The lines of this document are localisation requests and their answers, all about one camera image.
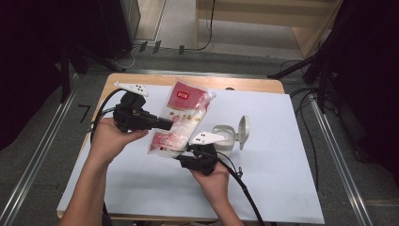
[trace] black curtain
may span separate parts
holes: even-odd
[[[54,1],[0,3],[0,150],[61,83]]]
[[[347,127],[358,133],[360,151],[399,179],[399,3],[343,1],[337,20],[353,4],[332,55],[335,86],[361,125],[362,131]]]

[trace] red label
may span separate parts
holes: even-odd
[[[183,92],[183,91],[178,91],[176,95],[177,95],[177,97],[185,99],[185,100],[188,99],[188,96],[189,96],[188,93]]]

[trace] human hand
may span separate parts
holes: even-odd
[[[97,124],[88,159],[107,166],[128,143],[140,139],[148,133],[148,130],[122,133],[115,125],[113,118],[102,118]]]
[[[199,171],[190,171],[201,186],[203,194],[211,205],[229,202],[229,172],[223,165],[216,163],[215,170],[208,176],[203,175]]]

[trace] white paper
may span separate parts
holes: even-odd
[[[159,115],[170,87],[147,86],[150,96],[143,108]],[[236,142],[231,161],[244,172],[242,178],[263,220],[324,223],[309,163],[289,95],[210,89],[217,94],[198,129],[211,132],[218,124],[238,130],[242,116],[249,116],[250,134],[243,151]],[[107,107],[120,102],[123,93]],[[146,137],[128,146],[108,169],[105,203],[112,214],[183,218],[216,218],[200,186],[180,162],[147,154],[152,140]],[[73,169],[57,210],[65,211],[88,155],[86,144]],[[231,177],[229,198],[242,220],[256,220],[241,187]]]

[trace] packaged food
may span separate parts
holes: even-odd
[[[209,103],[215,97],[214,92],[209,93],[205,88],[177,81],[159,115],[174,123],[169,131],[155,130],[149,153],[174,158],[184,152],[189,139],[205,117]]]

